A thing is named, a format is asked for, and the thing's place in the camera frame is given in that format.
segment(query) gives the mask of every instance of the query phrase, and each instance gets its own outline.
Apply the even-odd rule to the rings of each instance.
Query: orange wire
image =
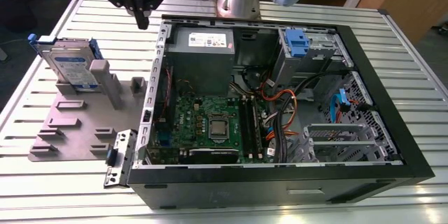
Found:
[[[267,97],[264,95],[264,91],[263,91],[263,87],[264,87],[264,83],[261,85],[261,96],[263,98],[267,100],[267,101],[275,101],[277,100],[284,93],[289,93],[291,96],[292,96],[292,99],[293,99],[293,107],[295,107],[295,111],[292,112],[292,115],[291,115],[291,118],[288,120],[288,123],[283,126],[284,129],[288,129],[289,126],[292,125],[292,122],[295,120],[295,116],[296,116],[296,111],[297,111],[297,99],[296,99],[296,94],[293,93],[293,91],[291,89],[285,89],[285,90],[281,90],[273,97]]]
[[[340,123],[341,122],[341,116],[343,116],[343,112],[339,110],[337,114],[336,114],[336,122],[335,123]]]
[[[293,131],[285,131],[285,135],[288,135],[288,136],[297,136],[299,133],[297,133],[297,132],[293,132]],[[273,136],[273,132],[271,132],[271,133],[265,136],[267,141],[269,141],[273,137],[275,137],[275,136]]]

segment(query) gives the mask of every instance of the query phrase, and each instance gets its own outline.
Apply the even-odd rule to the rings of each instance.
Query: power supply label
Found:
[[[189,47],[227,47],[225,34],[191,33],[188,36]]]
[[[87,69],[88,63],[84,58],[55,57],[55,64],[64,78],[77,90],[89,91],[99,86],[95,76]]]

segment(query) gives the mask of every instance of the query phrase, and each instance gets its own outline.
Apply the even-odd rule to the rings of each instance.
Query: green circuit board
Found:
[[[172,147],[232,148],[241,150],[239,99],[188,97],[176,104]],[[208,138],[209,119],[228,120],[229,139],[216,143]]]
[[[159,141],[161,137],[169,138],[169,145],[161,145],[149,150],[155,158],[152,161],[161,164],[177,164],[179,150],[183,148],[211,148],[237,150],[239,163],[268,162],[265,158],[244,156],[239,102],[239,98],[179,97],[172,133],[169,136],[156,134]],[[264,110],[264,103],[257,105],[257,110]],[[225,139],[211,137],[212,121],[225,121]]]

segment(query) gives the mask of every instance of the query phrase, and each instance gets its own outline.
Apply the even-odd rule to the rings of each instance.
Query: open computer tower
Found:
[[[356,202],[433,176],[351,28],[261,20],[163,17],[113,157],[104,186],[153,209]]]

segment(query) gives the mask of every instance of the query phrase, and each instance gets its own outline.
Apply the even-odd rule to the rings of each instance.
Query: wire bundle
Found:
[[[160,118],[164,117],[164,114],[165,114],[167,105],[168,105],[168,99],[169,99],[169,92],[171,92],[171,74],[169,74],[169,70],[167,68],[165,68],[165,73],[167,73],[167,79],[168,79],[167,94],[165,94],[165,100],[164,100],[164,103],[163,103],[163,110],[161,110],[161,114],[160,114],[159,120],[160,120]]]
[[[291,89],[285,89],[285,90],[281,90],[273,97],[267,97],[263,93],[263,90],[261,90],[261,96],[263,98],[267,100],[267,101],[275,101],[277,100],[285,93],[289,93],[291,94],[291,97],[293,98],[293,107],[295,107],[295,110],[292,112],[292,115],[291,115],[291,118],[288,120],[288,123],[283,126],[284,127],[284,131],[289,128],[293,120],[295,120],[295,116],[296,116],[296,112],[297,112],[297,99],[296,99],[296,95],[293,93],[293,91]]]
[[[236,82],[233,82],[233,81],[231,81],[229,86],[231,86],[231,88],[232,88],[240,95],[251,96],[251,95],[255,94],[253,92],[245,91],[245,90],[241,88],[241,86],[240,86],[239,84],[236,84]]]
[[[356,100],[348,100],[349,102],[355,103],[355,104],[359,104],[359,101]],[[341,117],[343,117],[343,112],[341,112],[341,109],[337,110],[337,114],[336,114],[336,121],[335,123],[340,123],[341,122]]]
[[[285,131],[287,136],[297,136],[299,132]],[[271,141],[275,138],[273,131],[265,136],[267,141]]]
[[[317,73],[312,76],[309,76],[307,79],[301,81],[301,83],[296,86],[293,89],[293,93],[288,98],[284,100],[281,107],[279,109],[277,115],[273,119],[273,135],[275,135],[275,141],[276,141],[276,148],[275,148],[275,156],[273,156],[273,162],[276,163],[285,163],[287,162],[287,139],[285,139],[285,132],[284,128],[281,126],[281,115],[283,111],[287,109],[288,103],[291,102],[291,99],[295,99],[296,101],[296,94],[299,94],[305,87],[312,83],[316,79],[327,76],[327,75],[344,75],[348,74],[348,70],[337,70],[337,71],[327,71]]]

